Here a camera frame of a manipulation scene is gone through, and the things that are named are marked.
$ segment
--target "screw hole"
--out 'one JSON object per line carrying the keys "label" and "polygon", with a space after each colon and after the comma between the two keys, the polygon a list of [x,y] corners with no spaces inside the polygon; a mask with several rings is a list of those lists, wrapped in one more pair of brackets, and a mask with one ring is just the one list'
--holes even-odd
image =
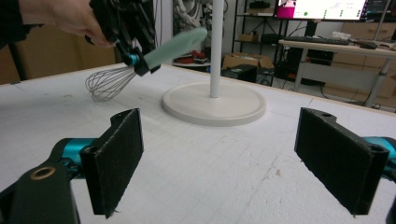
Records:
{"label": "screw hole", "polygon": [[30,175],[30,178],[33,180],[45,179],[45,178],[53,175],[55,173],[55,170],[56,169],[52,166],[42,167],[42,168],[32,172],[32,174]]}

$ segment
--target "whisk handle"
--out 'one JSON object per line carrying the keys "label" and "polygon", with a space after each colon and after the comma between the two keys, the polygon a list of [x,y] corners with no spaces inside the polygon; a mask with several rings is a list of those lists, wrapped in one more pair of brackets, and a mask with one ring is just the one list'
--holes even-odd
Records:
{"label": "whisk handle", "polygon": [[207,30],[202,27],[176,35],[144,56],[148,68],[152,69],[167,60],[174,59],[189,52],[192,48],[204,41],[206,35]]}

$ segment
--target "round base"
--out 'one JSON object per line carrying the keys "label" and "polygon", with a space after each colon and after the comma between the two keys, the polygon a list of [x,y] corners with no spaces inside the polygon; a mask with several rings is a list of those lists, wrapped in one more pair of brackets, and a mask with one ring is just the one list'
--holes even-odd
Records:
{"label": "round base", "polygon": [[174,87],[163,96],[164,109],[177,119],[205,126],[247,124],[265,113],[265,100],[236,83],[220,84],[220,97],[210,97],[210,83]]}

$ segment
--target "human hand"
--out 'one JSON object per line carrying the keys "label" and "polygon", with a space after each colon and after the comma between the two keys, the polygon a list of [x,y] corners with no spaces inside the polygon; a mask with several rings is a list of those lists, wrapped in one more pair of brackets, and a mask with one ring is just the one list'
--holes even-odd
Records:
{"label": "human hand", "polygon": [[96,20],[90,0],[19,0],[23,24],[48,24],[75,34],[86,35],[103,48],[111,48]]}

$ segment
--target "wire whisk head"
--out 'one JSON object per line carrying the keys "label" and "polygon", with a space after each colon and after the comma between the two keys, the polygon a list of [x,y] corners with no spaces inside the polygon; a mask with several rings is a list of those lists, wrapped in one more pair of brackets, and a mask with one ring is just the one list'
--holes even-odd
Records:
{"label": "wire whisk head", "polygon": [[85,86],[95,102],[105,102],[118,95],[135,75],[133,66],[108,69],[90,75]]}

